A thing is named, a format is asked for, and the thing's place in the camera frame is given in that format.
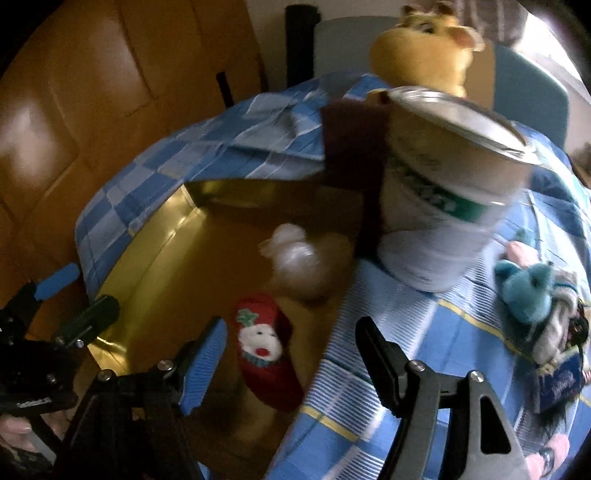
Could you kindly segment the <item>person's hand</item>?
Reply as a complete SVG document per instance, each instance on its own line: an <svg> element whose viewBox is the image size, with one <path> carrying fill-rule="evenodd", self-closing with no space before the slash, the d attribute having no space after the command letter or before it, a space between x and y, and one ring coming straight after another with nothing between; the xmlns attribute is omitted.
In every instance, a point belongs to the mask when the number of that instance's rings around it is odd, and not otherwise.
<svg viewBox="0 0 591 480"><path fill-rule="evenodd" d="M26 418L1 416L2 479L52 478L52 465L30 441L31 432Z"/></svg>

